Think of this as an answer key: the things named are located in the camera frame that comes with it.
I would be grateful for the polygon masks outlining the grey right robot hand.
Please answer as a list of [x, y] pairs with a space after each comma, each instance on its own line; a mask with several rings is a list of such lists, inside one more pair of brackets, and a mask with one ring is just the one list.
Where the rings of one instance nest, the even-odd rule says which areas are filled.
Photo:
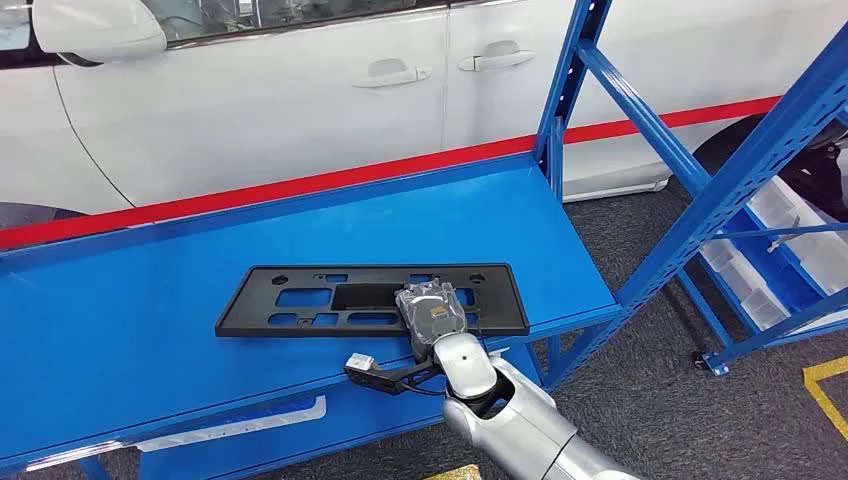
[[395, 292], [395, 303], [410, 332], [417, 362], [431, 358], [436, 341], [443, 336], [467, 332], [467, 319], [456, 290], [438, 277], [406, 284]]

